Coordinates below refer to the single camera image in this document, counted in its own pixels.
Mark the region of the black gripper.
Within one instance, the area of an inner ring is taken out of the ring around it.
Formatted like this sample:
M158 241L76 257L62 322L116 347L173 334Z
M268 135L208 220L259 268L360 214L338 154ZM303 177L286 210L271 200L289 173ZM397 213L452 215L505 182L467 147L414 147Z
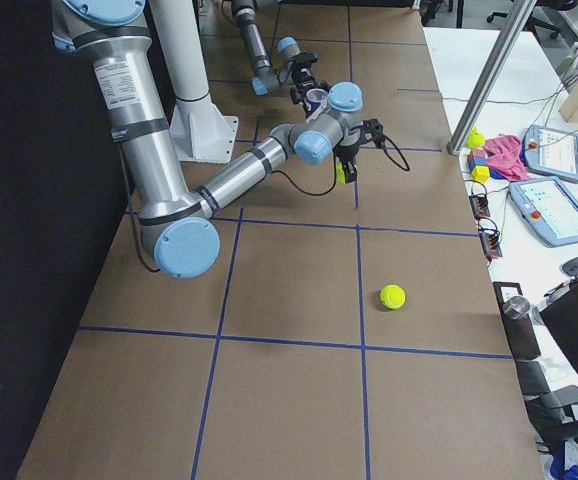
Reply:
M310 69L296 69L291 73L293 86L291 87L291 101L302 103L306 93L314 88L323 88L324 83L318 81Z
M336 180L351 184L357 181L357 168L354 162L359 151L359 135L346 135L334 147Z

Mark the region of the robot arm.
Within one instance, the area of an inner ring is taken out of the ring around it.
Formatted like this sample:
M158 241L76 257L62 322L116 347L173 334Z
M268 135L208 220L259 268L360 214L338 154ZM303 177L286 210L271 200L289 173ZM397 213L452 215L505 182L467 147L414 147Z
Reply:
M240 32L253 70L252 88L256 95L263 96L292 83L292 102L306 106L309 91L321 89L328 92L331 86L326 81L318 81L313 74L312 65L319 57L313 52L303 51L293 37L285 37L278 42L277 52L282 59L282 66L279 69L273 67L256 21L258 10L269 4L277 4L277 1L230 2L232 24Z
M283 124L240 156L234 117L211 99L193 5L188 1L55 1L58 49L88 59L126 173L142 207L136 246L177 278L207 271L220 251L211 217L277 171L292 155L351 165L363 98L335 84L322 107Z

